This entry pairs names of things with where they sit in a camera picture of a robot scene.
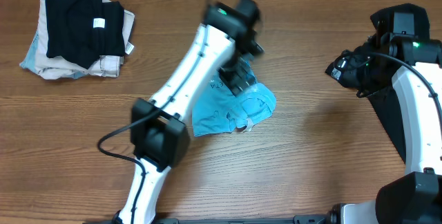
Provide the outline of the light blue printed t-shirt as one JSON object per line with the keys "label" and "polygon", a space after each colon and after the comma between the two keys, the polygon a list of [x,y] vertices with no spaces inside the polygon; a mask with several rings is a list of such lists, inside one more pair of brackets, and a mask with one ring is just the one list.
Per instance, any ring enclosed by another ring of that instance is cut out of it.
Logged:
{"label": "light blue printed t-shirt", "polygon": [[276,107],[275,95],[258,82],[250,63],[240,60],[245,66],[246,78],[252,85],[234,95],[216,73],[210,79],[192,110],[193,134],[195,137],[235,130],[250,131],[257,123],[272,116]]}

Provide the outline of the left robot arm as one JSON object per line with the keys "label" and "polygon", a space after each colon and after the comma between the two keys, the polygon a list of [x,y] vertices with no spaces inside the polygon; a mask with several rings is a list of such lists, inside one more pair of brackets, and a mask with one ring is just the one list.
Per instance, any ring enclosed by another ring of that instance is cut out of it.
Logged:
{"label": "left robot arm", "polygon": [[210,79],[218,75],[234,96],[255,83],[245,62],[264,51],[255,41],[260,10],[253,0],[234,8],[207,7],[189,51],[166,84],[131,113],[135,173],[123,209],[113,223],[152,223],[162,185],[189,147],[187,122]]}

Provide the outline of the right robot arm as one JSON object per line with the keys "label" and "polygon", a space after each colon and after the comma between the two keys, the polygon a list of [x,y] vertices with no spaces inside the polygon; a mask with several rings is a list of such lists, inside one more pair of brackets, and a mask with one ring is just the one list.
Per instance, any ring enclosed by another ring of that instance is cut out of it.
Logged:
{"label": "right robot arm", "polygon": [[367,98],[405,164],[374,200],[341,203],[328,223],[441,222],[441,42],[425,9],[407,3],[371,16],[376,32],[326,69]]}

